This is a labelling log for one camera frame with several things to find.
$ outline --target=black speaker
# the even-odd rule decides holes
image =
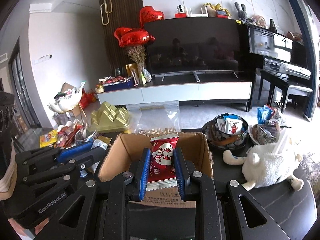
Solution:
[[[10,164],[14,95],[0,91],[0,179]]]

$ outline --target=patterned bowl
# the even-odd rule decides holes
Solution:
[[[208,142],[214,147],[220,150],[237,150],[245,146],[248,140],[248,123],[242,117],[242,125],[244,127],[244,132],[239,135],[231,135],[224,132],[221,132],[218,128],[215,127],[217,119],[223,118],[224,115],[229,115],[228,113],[220,114],[215,117],[213,120],[207,122],[202,127],[202,133],[207,137]]]

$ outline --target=small figurine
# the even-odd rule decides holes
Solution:
[[[253,18],[256,19],[257,26],[267,28],[266,20],[261,15],[255,15]]]
[[[217,16],[216,10],[225,11],[228,17],[231,16],[229,11],[227,9],[223,9],[219,3],[217,5],[212,5],[211,3],[205,3],[203,6],[207,7],[209,17],[216,17]]]

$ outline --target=white plush sheep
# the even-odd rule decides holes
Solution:
[[[292,188],[302,189],[303,180],[292,173],[298,168],[303,156],[295,154],[293,145],[288,144],[286,131],[282,131],[277,143],[255,145],[247,157],[233,156],[229,150],[223,153],[223,161],[230,165],[241,165],[242,173],[247,180],[242,186],[246,190],[266,187],[287,179]]]

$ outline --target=wooden wall panel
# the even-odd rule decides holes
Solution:
[[[125,54],[125,49],[119,47],[118,40],[113,33],[118,27],[139,28],[139,11],[142,7],[142,0],[112,0],[112,12],[108,14],[109,24],[103,26],[106,51],[112,72],[117,67],[121,69],[124,65],[131,63]],[[102,15],[106,23],[108,20],[104,7],[102,7]]]

